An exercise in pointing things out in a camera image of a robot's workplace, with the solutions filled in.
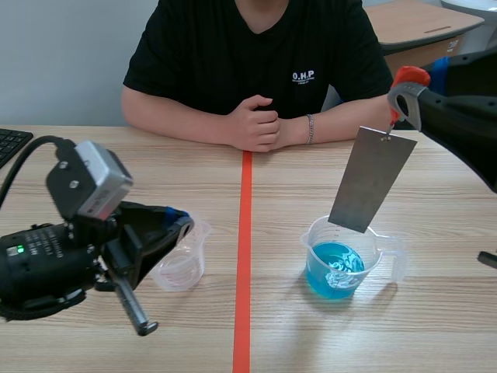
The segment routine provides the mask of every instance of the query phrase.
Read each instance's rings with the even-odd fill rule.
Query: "person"
[[[360,0],[160,0],[123,84],[132,126],[252,152],[391,121],[391,73]],[[342,104],[320,113],[329,85]]]

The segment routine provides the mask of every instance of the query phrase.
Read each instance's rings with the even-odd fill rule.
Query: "blue liquid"
[[[337,242],[324,242],[313,248],[316,256],[335,272],[324,267],[309,254],[306,266],[306,277],[309,284],[326,298],[346,298],[360,285],[365,274],[350,276],[347,273],[361,272],[364,263],[358,253],[350,247]]]

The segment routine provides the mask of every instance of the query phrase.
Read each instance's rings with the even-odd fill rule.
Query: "keyboard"
[[[0,129],[0,169],[32,138],[30,132]]]

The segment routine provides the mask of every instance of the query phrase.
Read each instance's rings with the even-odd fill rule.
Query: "empty measuring cup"
[[[151,271],[155,283],[167,291],[184,291],[205,271],[204,242],[212,228],[195,215],[193,229]]]
[[[408,266],[406,251],[395,237],[377,235],[369,228],[359,233],[328,222],[328,216],[316,220],[301,242],[308,249],[306,277],[309,284],[326,298],[345,298],[384,256],[393,256],[393,282],[401,281]]]

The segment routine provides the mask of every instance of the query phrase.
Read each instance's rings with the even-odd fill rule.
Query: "forearm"
[[[226,144],[225,117],[204,113],[172,99],[149,96],[123,88],[123,114],[126,121],[141,130],[209,144]]]
[[[314,116],[313,143],[351,140],[356,138],[359,127],[386,131],[391,122],[390,107],[386,96],[360,99],[343,103]],[[292,145],[305,144],[309,135],[309,119],[295,118]]]

